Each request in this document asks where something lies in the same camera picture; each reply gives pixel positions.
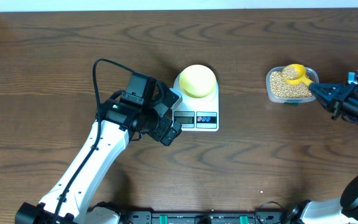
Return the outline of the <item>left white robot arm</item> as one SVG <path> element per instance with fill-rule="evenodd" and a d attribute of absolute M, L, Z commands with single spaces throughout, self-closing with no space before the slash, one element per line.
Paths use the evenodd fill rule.
<path fill-rule="evenodd" d="M 15 222 L 84 223 L 101 181 L 135 133 L 164 146 L 181 133 L 180 123 L 167 116 L 181 101 L 173 88 L 134 72 L 126 90 L 116 91 L 98 106 L 89 136 L 62 178 L 37 205 L 23 203 Z"/>

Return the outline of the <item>yellow plastic scoop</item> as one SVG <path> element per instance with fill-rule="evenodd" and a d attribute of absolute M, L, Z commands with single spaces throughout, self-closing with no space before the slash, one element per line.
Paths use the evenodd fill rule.
<path fill-rule="evenodd" d="M 283 77 L 284 81 L 289 85 L 299 85 L 303 83 L 306 86 L 310 86 L 313 82 L 306 76 L 305 66 L 300 64 L 287 65 L 281 71 L 281 76 Z"/>

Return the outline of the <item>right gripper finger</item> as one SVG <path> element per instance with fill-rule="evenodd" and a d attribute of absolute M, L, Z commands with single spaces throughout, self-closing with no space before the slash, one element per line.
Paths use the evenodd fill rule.
<path fill-rule="evenodd" d="M 313 91 L 312 94 L 314 95 L 314 97 L 317 99 L 317 101 L 323 107 L 324 110 L 326 110 L 327 112 L 333 111 L 331 108 L 332 99 L 328 95 L 320 94 L 315 91 Z"/>
<path fill-rule="evenodd" d="M 346 98 L 350 95 L 348 87 L 340 83 L 312 83 L 309 89 L 317 98 Z"/>

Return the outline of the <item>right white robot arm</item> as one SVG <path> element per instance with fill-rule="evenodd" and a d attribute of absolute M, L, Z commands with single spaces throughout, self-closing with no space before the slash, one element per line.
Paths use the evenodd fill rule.
<path fill-rule="evenodd" d="M 310 91 L 332 119 L 358 125 L 358 84 L 312 83 Z M 347 185 L 341 197 L 323 202 L 307 200 L 292 211 L 288 223 L 358 223 L 358 175 Z"/>

